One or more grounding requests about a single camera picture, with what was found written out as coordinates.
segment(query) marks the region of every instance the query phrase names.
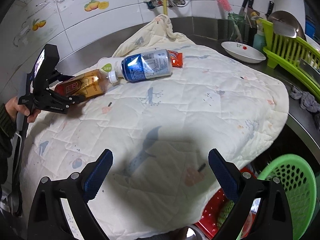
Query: green label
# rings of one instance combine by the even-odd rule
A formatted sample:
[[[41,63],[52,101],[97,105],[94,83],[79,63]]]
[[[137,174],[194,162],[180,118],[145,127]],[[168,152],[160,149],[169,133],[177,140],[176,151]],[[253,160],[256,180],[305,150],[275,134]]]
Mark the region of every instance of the green label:
[[[112,70],[112,65],[110,63],[108,64],[105,64],[102,69],[105,71],[105,72],[110,72]]]

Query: white dish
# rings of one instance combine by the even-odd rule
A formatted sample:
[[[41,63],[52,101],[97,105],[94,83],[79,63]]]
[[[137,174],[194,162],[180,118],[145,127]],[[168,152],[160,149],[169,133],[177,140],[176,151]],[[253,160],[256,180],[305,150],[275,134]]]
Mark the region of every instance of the white dish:
[[[235,57],[236,59],[239,59],[247,63],[260,63],[263,60],[266,60],[265,55],[263,55],[260,51],[245,44],[232,41],[225,41],[221,43],[221,46],[232,57]]]
[[[314,47],[318,52],[320,52],[320,45],[316,43],[312,38],[306,35],[307,43]]]

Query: green plastic basket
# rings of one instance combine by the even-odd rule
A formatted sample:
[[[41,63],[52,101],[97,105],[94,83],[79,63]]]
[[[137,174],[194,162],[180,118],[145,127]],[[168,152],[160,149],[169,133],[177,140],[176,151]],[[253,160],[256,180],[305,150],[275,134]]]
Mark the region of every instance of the green plastic basket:
[[[219,217],[217,219],[217,227],[221,228],[222,224],[225,222],[225,220],[227,219],[229,213],[231,212],[231,209],[233,208],[235,204],[233,203],[233,201],[228,200],[225,205],[223,206],[223,208],[221,209],[220,213],[219,213]],[[239,240],[241,238],[241,233],[239,234],[239,236],[237,237],[237,240]]]
[[[300,37],[287,38],[273,33],[273,23],[264,19],[262,22],[267,46],[263,51],[267,54],[267,65],[275,68],[278,64],[299,79],[320,102],[320,84],[300,68],[300,59],[304,59],[313,68],[320,69],[320,53]]]
[[[316,178],[310,165],[300,156],[282,155],[273,160],[258,176],[271,180],[278,177],[288,199],[293,228],[293,240],[307,230],[316,206]]]

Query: white quilt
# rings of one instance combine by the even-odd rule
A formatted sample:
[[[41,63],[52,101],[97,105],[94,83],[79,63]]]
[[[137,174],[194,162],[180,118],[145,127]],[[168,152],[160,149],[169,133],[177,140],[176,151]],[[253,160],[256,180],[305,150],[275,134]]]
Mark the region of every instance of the white quilt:
[[[81,172],[108,148],[114,164],[88,203],[102,229],[111,240],[168,232],[198,221],[219,189],[207,161],[212,148],[242,168],[270,147],[289,110],[280,81],[173,33],[164,15],[114,57],[155,48],[182,52],[183,68],[155,80],[122,80],[68,115],[42,112],[30,125],[21,173],[26,217],[43,176]]]

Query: blue pipe fitting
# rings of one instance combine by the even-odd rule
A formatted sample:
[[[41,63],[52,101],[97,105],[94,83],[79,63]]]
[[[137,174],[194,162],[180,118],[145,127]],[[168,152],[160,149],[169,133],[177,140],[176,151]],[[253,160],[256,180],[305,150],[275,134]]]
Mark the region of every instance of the blue pipe fitting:
[[[148,6],[149,10],[152,10],[155,8],[155,6],[153,5],[153,3],[151,1],[147,3],[147,6]]]

